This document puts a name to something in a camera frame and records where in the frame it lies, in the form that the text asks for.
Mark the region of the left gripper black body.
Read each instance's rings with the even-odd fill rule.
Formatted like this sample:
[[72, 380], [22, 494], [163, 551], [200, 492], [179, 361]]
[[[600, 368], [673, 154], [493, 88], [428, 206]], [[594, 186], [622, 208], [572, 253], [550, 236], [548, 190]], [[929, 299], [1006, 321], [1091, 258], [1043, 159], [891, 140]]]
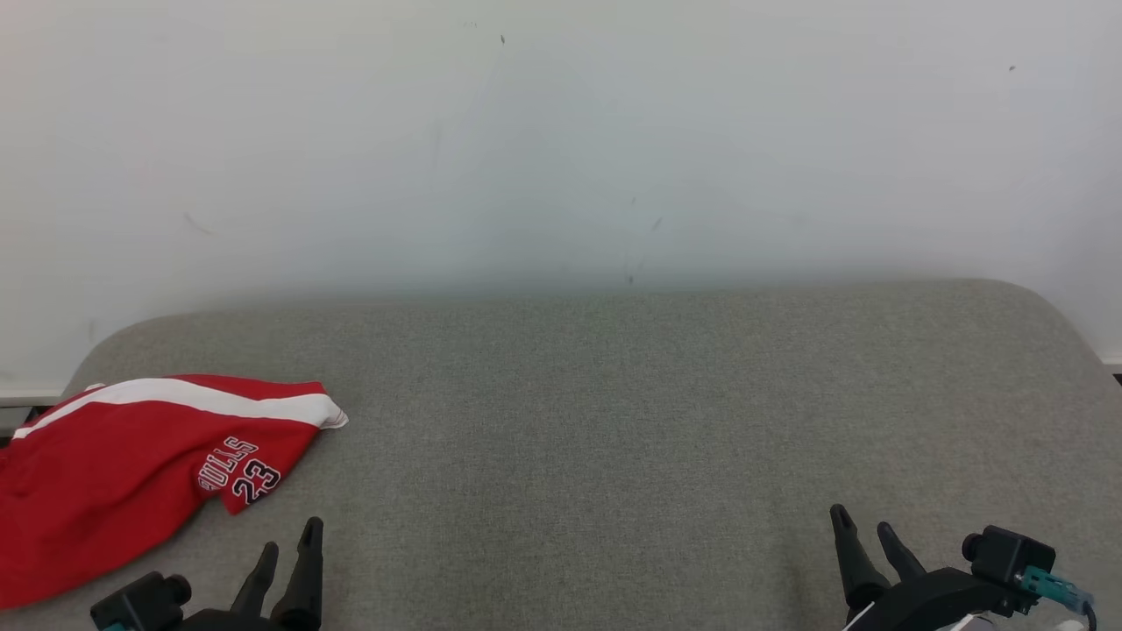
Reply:
[[169, 631], [320, 631], [321, 624], [319, 615], [302, 609], [284, 611], [273, 618], [203, 609]]

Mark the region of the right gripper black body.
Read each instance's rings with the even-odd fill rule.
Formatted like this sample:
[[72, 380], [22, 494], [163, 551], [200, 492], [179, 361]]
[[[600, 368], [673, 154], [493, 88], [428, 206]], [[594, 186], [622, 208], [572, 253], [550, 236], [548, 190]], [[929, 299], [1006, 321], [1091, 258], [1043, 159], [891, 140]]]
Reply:
[[888, 588], [855, 613], [846, 631], [941, 631], [973, 614], [1026, 613], [1026, 595], [1005, 585], [942, 568]]

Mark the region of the red Bulls 23 shorts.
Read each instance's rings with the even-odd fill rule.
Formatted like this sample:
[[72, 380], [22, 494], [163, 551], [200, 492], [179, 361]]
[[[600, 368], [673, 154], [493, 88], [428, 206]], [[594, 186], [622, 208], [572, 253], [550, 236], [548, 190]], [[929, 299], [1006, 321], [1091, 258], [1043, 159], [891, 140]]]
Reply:
[[0, 611], [56, 598], [168, 542], [218, 499], [265, 499], [348, 415], [319, 382], [212, 374], [96, 384], [0, 447]]

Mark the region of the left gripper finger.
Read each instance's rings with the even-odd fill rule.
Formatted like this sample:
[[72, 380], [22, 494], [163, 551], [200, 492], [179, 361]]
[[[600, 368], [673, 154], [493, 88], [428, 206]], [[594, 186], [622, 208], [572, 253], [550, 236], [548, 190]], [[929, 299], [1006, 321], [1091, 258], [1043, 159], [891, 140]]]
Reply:
[[323, 604], [323, 521], [309, 518], [296, 545], [296, 560], [272, 623], [279, 628], [320, 628]]
[[258, 563], [252, 567], [252, 571], [247, 576], [230, 611], [241, 616], [260, 616], [264, 598], [267, 595], [273, 579], [275, 578], [276, 564], [278, 563], [278, 546], [276, 542], [268, 542], [258, 558]]

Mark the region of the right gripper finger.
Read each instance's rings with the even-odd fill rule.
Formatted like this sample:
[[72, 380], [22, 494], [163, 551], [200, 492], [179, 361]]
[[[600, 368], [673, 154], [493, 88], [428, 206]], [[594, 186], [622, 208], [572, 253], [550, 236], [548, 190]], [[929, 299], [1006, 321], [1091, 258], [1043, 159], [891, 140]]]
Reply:
[[842, 504], [834, 504], [829, 507], [829, 518], [846, 606], [850, 614], [858, 614], [881, 598], [890, 583], [870, 561], [849, 511]]
[[901, 583], [913, 582], [927, 574], [926, 568], [919, 563], [916, 555], [902, 543], [900, 536], [889, 522], [877, 524], [877, 538], [888, 563], [896, 571]]

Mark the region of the grey metal furniture base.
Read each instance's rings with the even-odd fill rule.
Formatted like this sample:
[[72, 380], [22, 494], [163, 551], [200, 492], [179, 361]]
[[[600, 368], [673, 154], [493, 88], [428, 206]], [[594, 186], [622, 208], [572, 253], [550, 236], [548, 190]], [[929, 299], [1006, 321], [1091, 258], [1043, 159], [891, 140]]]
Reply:
[[59, 399], [0, 399], [0, 441], [21, 439], [29, 435], [40, 418], [59, 404]]

